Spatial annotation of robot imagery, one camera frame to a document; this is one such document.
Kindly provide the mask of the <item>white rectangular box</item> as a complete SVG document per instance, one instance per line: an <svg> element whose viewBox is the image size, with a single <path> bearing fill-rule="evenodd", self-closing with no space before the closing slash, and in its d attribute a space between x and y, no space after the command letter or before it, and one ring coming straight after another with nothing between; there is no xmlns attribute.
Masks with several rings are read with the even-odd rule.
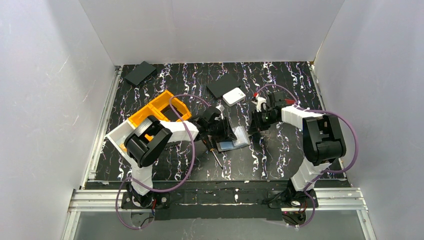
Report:
<svg viewBox="0 0 424 240"><path fill-rule="evenodd" d="M222 96L222 99L229 107L243 101L245 98L246 94L239 87L232 89Z"/></svg>

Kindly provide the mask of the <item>black card in bin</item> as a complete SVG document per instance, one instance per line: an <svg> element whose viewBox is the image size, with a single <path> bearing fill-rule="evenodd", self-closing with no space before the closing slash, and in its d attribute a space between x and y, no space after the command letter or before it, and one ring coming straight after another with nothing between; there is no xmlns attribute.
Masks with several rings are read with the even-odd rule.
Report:
<svg viewBox="0 0 424 240"><path fill-rule="evenodd" d="M176 122L180 119L180 113L176 111L175 113L169 106L167 106L163 110L163 115L170 121L170 122Z"/></svg>

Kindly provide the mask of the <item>black flat pad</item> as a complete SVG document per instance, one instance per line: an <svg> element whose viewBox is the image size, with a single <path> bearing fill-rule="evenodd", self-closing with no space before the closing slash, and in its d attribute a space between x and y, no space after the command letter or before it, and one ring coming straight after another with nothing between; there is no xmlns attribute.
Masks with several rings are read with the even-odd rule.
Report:
<svg viewBox="0 0 424 240"><path fill-rule="evenodd" d="M143 61L138 64L131 72L129 72L124 77L124 80L126 80L126 82L130 85L137 87L156 73L156 67L146 61Z"/></svg>

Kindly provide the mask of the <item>black flat box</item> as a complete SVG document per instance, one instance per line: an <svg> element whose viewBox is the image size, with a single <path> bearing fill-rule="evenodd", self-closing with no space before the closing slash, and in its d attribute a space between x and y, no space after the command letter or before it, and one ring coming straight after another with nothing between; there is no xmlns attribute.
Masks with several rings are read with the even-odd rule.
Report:
<svg viewBox="0 0 424 240"><path fill-rule="evenodd" d="M224 94L240 86L241 83L232 74L225 73L217 80L208 83L206 88L213 98L218 100L222 98Z"/></svg>

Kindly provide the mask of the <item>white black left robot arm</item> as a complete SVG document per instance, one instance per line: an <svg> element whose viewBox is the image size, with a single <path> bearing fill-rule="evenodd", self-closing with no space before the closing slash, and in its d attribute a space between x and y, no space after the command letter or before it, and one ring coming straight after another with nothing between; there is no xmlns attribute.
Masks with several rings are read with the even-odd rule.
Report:
<svg viewBox="0 0 424 240"><path fill-rule="evenodd" d="M152 165L166 147L180 142L201 141L209 151L214 151L212 141L235 140L237 135L230 120L217 107L209 106L203 113L184 121L165 121L148 115L123 142L126 154L135 162L128 189L140 196L154 191Z"/></svg>

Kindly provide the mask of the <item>black screwdriver bit strip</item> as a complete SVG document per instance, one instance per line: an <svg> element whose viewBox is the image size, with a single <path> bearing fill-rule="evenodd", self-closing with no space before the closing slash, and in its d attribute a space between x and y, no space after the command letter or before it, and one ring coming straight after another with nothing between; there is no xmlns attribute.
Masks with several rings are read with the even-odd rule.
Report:
<svg viewBox="0 0 424 240"><path fill-rule="evenodd" d="M169 142L165 145L164 149L165 150L173 149L173 148L176 148L179 144L180 144L179 142Z"/></svg>

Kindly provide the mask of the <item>yellow plastic bin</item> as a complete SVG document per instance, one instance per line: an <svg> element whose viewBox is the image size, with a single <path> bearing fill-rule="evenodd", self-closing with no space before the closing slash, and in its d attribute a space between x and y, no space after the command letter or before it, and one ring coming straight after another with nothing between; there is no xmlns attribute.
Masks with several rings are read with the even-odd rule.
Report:
<svg viewBox="0 0 424 240"><path fill-rule="evenodd" d="M169 106L179 120L169 121L163 110ZM167 143L190 142L197 134L196 127L189 122L192 116L188 107L170 91L165 90L130 115L129 120L135 127L125 139L121 148L133 158L160 154Z"/></svg>

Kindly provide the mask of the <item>white plastic bin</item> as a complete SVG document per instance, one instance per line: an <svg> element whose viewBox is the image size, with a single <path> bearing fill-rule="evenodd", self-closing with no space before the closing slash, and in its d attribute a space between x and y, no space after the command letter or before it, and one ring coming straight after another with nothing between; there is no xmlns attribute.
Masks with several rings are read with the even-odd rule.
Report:
<svg viewBox="0 0 424 240"><path fill-rule="evenodd" d="M127 151L121 148L126 140L127 136L133 132L136 127L127 119L123 123L119 124L113 130L111 130L106 137L113 144L113 146L117 149L120 155L131 165L136 166L137 163L134 159L132 159Z"/></svg>

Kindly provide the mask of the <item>yellow black screwdriver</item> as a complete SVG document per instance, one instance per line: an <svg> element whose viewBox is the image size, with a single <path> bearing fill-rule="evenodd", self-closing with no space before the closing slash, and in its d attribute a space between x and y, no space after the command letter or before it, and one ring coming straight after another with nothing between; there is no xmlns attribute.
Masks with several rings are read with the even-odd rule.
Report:
<svg viewBox="0 0 424 240"><path fill-rule="evenodd" d="M208 150L212 153L212 155L215 159L215 162L218 164L218 166L221 169L223 169L223 164L220 162L220 159L218 158L218 151L213 147L210 147Z"/></svg>

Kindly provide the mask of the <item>red leather card holder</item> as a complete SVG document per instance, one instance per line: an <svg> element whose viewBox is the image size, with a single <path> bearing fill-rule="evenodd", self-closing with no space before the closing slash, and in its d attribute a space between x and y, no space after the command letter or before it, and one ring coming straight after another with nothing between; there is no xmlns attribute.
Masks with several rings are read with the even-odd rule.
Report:
<svg viewBox="0 0 424 240"><path fill-rule="evenodd" d="M297 105L297 102L296 102L295 100L292 100L292 99L285 99L284 101L285 101L285 104L286 104L287 106L290 106L290 105Z"/></svg>

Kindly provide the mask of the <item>aluminium left side rail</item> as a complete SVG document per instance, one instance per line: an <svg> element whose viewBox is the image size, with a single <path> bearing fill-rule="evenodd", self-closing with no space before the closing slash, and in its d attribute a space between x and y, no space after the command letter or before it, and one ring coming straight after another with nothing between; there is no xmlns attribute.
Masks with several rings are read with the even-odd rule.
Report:
<svg viewBox="0 0 424 240"><path fill-rule="evenodd" d="M108 122L111 116L114 99L119 86L122 69L122 66L115 67L114 77L112 79L111 86L107 94L106 102L101 113L100 122L96 131L91 152L89 154L84 176L79 187L80 190L84 190L89 180L93 180L96 176L96 169L99 162L103 142L105 140Z"/></svg>

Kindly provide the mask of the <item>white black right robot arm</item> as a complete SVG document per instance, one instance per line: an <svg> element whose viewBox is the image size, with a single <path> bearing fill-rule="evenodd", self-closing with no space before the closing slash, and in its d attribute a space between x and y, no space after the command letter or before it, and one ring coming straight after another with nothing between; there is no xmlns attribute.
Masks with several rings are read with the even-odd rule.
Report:
<svg viewBox="0 0 424 240"><path fill-rule="evenodd" d="M290 104L281 92L271 93L267 98L255 93L251 101L255 108L251 113L248 134L266 131L276 123L289 124L302 132L304 159L289 180L288 193L313 189L313 179L346 154L346 143L337 116L307 111L295 103Z"/></svg>

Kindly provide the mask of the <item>aluminium front rail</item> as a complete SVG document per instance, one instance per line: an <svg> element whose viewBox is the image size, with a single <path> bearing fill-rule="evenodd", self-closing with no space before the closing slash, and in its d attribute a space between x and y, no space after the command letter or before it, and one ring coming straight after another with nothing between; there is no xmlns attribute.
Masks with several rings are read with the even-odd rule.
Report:
<svg viewBox="0 0 424 240"><path fill-rule="evenodd" d="M70 212L113 212L148 210L154 204L157 208L170 209L177 206L256 206L263 198L269 198L266 190L259 188L182 189L155 196L149 203L136 203L126 191L77 190L73 193L68 211ZM353 210L366 211L368 206L360 188L315 188L313 199L321 211Z"/></svg>

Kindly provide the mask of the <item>aluminium rail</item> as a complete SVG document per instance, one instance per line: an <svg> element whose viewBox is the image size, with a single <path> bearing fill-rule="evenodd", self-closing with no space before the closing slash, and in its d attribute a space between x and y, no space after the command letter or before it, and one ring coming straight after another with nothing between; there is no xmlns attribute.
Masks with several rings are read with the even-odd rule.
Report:
<svg viewBox="0 0 424 240"><path fill-rule="evenodd" d="M89 180L93 180L96 176L96 169L99 162L103 142L105 140L108 122L111 116L114 99L119 86L122 69L122 66L115 67L114 77L112 79L111 86L107 94L106 102L101 113L100 122L96 131L91 152L89 154L84 176L79 187L80 190L84 190Z"/></svg>
<svg viewBox="0 0 424 240"><path fill-rule="evenodd" d="M155 196L149 203L136 203L126 191L77 190L73 193L68 211L70 212L113 212L148 210L154 204L157 208L170 209L177 206L256 206L263 198L269 198L266 190L259 188L182 189ZM353 210L366 211L368 206L360 188L315 188L313 199L321 211Z"/></svg>

